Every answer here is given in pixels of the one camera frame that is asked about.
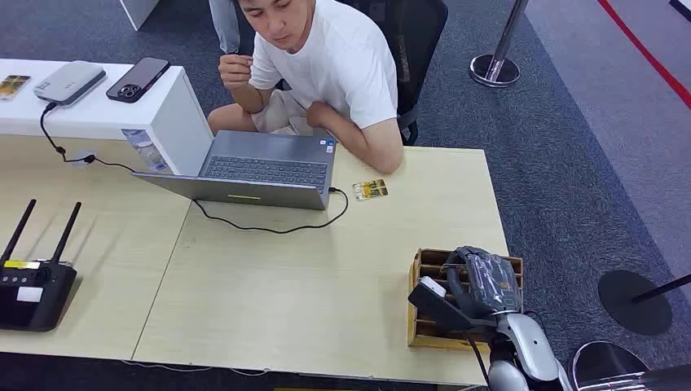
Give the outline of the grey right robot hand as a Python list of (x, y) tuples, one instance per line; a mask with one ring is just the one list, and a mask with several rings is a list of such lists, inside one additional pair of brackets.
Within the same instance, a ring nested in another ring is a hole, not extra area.
[(444, 269), (458, 308), (473, 319), (517, 313), (522, 296), (510, 261), (472, 246), (449, 253)]

